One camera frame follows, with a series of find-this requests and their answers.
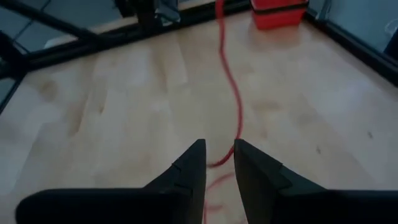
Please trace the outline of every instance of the black metal frame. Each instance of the black metal frame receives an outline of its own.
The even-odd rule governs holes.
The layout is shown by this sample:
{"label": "black metal frame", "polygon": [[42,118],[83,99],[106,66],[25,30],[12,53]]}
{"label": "black metal frame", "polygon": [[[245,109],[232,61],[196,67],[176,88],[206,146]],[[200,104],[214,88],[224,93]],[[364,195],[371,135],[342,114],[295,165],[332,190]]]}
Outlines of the black metal frame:
{"label": "black metal frame", "polygon": [[[126,1],[115,0],[115,3],[119,9],[123,9],[124,2]],[[77,40],[68,42],[66,44],[58,45],[49,49],[43,49],[36,52],[31,52],[26,55],[21,54],[21,56],[24,58],[24,61],[27,62],[25,68],[26,72],[49,67],[58,63],[72,60],[74,58],[82,57],[89,54],[95,54],[102,50],[108,50],[113,47],[118,47],[124,44],[215,19],[215,3],[212,2],[190,9],[182,10],[180,11],[180,23],[173,24],[167,27],[162,27],[158,24],[154,24],[152,21],[143,21],[147,18],[145,16],[146,14],[151,14],[153,12],[147,11],[148,9],[145,8],[145,6],[142,7],[142,10],[140,9],[140,5],[143,4],[142,0],[128,0],[128,2],[131,3],[129,4],[130,6],[136,7],[134,13],[137,14],[137,17],[139,18],[139,23],[120,27],[111,31],[103,32],[101,34],[94,34],[86,29],[75,27],[71,24],[68,24],[67,22],[61,21],[57,18],[54,18],[17,1],[0,0],[0,6],[78,37]],[[249,0],[230,0],[226,1],[224,6],[224,12],[226,15],[247,11],[249,9]],[[128,16],[129,13],[131,13],[131,11],[121,11],[121,14],[123,16]],[[392,58],[396,58],[396,55],[394,56],[393,54],[394,52],[398,52],[396,50],[398,45],[397,34],[395,34],[394,38],[391,40],[391,43],[386,49],[386,54],[384,54],[378,52],[377,50],[374,50],[368,44],[364,43],[362,40],[359,40],[358,38],[347,32],[346,30],[340,28],[338,25],[332,23],[331,21],[317,20],[316,16],[317,13],[315,11],[308,9],[305,15],[305,19],[316,28],[329,35],[333,40],[341,44],[347,51],[351,52],[357,58],[362,60],[365,64],[373,68],[385,79],[389,80],[395,86],[398,86],[398,62]],[[15,65],[18,63],[20,62],[10,62],[11,65]],[[16,82],[12,87],[12,90],[0,105],[0,113],[7,105],[7,102],[10,100],[19,84],[22,82],[23,77],[24,75],[16,78]]]}

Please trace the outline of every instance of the light wood table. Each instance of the light wood table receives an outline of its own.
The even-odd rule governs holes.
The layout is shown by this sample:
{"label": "light wood table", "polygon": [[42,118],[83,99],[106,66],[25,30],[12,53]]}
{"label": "light wood table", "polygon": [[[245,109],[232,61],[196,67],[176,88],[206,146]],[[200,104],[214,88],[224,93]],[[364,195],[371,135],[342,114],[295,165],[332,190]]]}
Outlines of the light wood table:
{"label": "light wood table", "polygon": [[[395,88],[305,22],[226,24],[243,139],[324,187],[398,188]],[[0,116],[0,222],[42,189],[142,187],[198,138],[209,162],[222,157],[236,103],[218,44],[212,21],[28,74]],[[223,205],[208,223],[244,221],[235,179],[206,200]]]}

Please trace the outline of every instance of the red cable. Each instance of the red cable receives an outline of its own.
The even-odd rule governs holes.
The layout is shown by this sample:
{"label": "red cable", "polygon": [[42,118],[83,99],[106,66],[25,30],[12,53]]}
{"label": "red cable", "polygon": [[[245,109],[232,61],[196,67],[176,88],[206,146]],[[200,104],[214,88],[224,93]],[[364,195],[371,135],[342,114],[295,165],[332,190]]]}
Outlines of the red cable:
{"label": "red cable", "polygon": [[[225,75],[229,81],[229,84],[231,85],[232,91],[235,96],[236,104],[238,106],[238,130],[236,131],[236,136],[235,139],[239,139],[241,137],[242,129],[243,129],[243,105],[242,105],[242,98],[239,93],[239,88],[238,85],[236,84],[236,81],[234,77],[232,76],[231,69],[229,68],[228,61],[225,56],[224,52],[224,45],[225,45],[225,21],[224,21],[224,0],[216,0],[216,18],[218,21],[218,25],[220,27],[220,48],[219,48],[219,54],[220,54],[220,59],[221,59],[221,64],[223,65]],[[207,167],[209,168],[215,168],[222,166],[226,161],[228,161],[229,158],[231,158],[232,154],[234,153],[234,146],[232,145],[231,148],[229,149],[227,155],[225,155],[222,159],[219,161],[208,164]]]}

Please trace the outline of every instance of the wooden floor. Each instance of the wooden floor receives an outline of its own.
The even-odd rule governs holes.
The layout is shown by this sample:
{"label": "wooden floor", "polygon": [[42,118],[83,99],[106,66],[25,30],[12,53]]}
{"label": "wooden floor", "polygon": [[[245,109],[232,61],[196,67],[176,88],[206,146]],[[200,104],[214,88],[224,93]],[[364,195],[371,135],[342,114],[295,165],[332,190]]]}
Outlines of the wooden floor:
{"label": "wooden floor", "polygon": [[[0,215],[47,188],[142,187],[196,139],[208,161],[236,132],[215,21],[29,74],[0,116]],[[328,188],[398,189],[398,93],[311,25],[262,32],[227,18],[242,138]],[[207,184],[233,171],[209,170]],[[235,179],[208,223],[242,223]]]}

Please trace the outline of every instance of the red box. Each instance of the red box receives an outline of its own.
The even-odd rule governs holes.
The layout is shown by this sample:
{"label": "red box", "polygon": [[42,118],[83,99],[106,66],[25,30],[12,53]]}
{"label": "red box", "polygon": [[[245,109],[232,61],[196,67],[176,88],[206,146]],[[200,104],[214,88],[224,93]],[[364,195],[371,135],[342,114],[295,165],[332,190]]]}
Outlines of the red box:
{"label": "red box", "polygon": [[258,29],[299,25],[308,0],[250,0]]}

